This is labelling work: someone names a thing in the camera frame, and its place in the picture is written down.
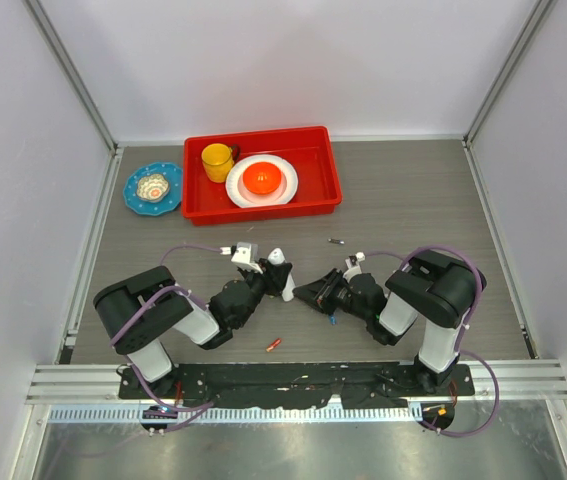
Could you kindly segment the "white air conditioner remote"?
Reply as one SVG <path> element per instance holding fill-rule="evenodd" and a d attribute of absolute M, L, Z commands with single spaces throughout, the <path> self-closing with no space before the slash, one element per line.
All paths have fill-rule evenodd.
<path fill-rule="evenodd" d="M 271 264 L 276 266 L 289 264 L 281 248 L 273 249 L 268 255 L 267 259 Z M 287 274 L 285 286 L 281 292 L 281 297 L 285 302 L 290 302 L 294 299 L 294 294 L 293 294 L 294 288 L 295 288 L 295 282 L 293 280 L 292 273 L 289 272 Z"/>

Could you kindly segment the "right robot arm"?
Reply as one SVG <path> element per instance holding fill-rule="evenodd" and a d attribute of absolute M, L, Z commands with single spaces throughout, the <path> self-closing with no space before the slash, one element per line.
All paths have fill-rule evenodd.
<path fill-rule="evenodd" d="M 434 245 L 406 257 L 387 251 L 400 265 L 380 285 L 361 267 L 367 258 L 380 254 L 355 253 L 345 260 L 344 270 L 334 268 L 314 282 L 295 287 L 293 294 L 322 314 L 341 310 L 358 318 L 384 346 L 396 345 L 418 317 L 424 318 L 422 344 L 408 366 L 408 385 L 428 395 L 438 394 L 452 382 L 460 343 L 487 280 L 460 252 Z"/>

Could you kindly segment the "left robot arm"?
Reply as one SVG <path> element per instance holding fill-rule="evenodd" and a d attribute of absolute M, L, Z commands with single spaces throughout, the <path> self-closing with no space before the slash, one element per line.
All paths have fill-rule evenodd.
<path fill-rule="evenodd" d="M 164 333 L 175 330 L 204 350 L 216 349 L 244 327 L 264 297 L 293 298 L 291 272 L 286 260 L 262 258 L 201 302 L 158 266 L 104 288 L 93 305 L 111 346 L 129 362 L 128 384 L 163 399 L 177 380 L 176 364 L 160 341 Z"/>

